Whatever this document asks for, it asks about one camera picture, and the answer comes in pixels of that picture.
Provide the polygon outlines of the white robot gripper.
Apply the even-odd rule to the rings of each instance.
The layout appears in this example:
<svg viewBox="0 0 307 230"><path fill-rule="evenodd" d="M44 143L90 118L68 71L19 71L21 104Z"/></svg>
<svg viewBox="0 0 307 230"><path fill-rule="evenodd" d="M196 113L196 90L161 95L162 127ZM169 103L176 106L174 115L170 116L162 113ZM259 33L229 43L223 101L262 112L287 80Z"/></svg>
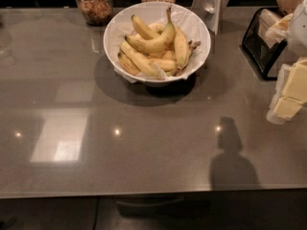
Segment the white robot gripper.
<svg viewBox="0 0 307 230"><path fill-rule="evenodd" d="M307 0L268 28L266 37L282 40L287 37L289 50L307 56ZM267 120L283 125L307 104L307 57L300 57L293 65L283 64L277 77Z"/></svg>

